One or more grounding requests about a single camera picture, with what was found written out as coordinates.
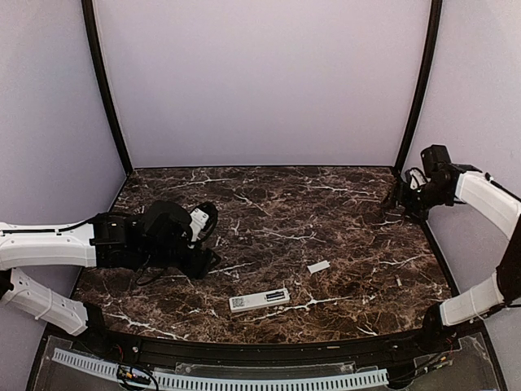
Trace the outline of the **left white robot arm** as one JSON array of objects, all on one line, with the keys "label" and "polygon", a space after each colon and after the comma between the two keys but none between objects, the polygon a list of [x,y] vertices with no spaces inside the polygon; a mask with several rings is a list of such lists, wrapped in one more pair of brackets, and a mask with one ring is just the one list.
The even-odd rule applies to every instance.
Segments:
[{"label": "left white robot arm", "polygon": [[204,247],[217,226],[218,210],[204,202],[187,211],[156,201],[143,213],[99,213],[72,225],[1,225],[1,303],[13,305],[82,340],[97,355],[115,348],[96,305],[64,297],[28,277],[26,266],[80,266],[98,269],[176,268],[202,279],[220,262]]}]

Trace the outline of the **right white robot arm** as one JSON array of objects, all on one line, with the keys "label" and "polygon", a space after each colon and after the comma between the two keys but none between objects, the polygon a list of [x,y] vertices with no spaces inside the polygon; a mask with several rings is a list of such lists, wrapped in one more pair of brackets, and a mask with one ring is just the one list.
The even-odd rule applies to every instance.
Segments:
[{"label": "right white robot arm", "polygon": [[384,206],[401,208],[417,224],[433,217],[449,254],[478,266],[462,292],[427,310],[415,345],[431,354],[448,330],[520,304],[520,198],[488,172],[453,162],[444,145],[432,144],[420,156],[421,167],[397,177]]}]

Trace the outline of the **grey battery cover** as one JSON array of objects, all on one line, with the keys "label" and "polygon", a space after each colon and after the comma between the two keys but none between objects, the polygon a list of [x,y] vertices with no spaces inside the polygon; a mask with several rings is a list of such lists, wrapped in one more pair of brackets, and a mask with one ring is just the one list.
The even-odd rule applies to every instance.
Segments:
[{"label": "grey battery cover", "polygon": [[315,274],[319,271],[326,270],[331,266],[331,264],[328,261],[320,261],[315,264],[307,266],[307,269],[309,270],[309,273]]}]

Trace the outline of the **blue battery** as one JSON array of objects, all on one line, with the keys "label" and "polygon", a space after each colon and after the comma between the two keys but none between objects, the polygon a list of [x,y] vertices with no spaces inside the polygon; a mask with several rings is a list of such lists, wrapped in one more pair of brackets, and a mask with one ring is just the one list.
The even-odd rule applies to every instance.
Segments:
[{"label": "blue battery", "polygon": [[286,293],[284,291],[271,292],[271,293],[268,293],[265,296],[265,299],[268,302],[270,302],[270,301],[280,301],[280,300],[283,300],[285,298],[286,298]]}]

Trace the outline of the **white remote control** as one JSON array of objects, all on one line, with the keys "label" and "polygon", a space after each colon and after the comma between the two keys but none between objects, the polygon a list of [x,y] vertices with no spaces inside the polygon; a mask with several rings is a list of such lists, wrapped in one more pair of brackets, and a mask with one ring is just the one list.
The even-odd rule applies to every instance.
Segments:
[{"label": "white remote control", "polygon": [[[271,292],[284,291],[286,298],[280,301],[270,301],[265,299],[265,296]],[[245,296],[231,297],[229,299],[230,311],[232,313],[245,312],[249,310],[258,310],[269,308],[276,305],[287,304],[290,301],[290,294],[286,288],[280,288],[272,291],[258,292]]]}]

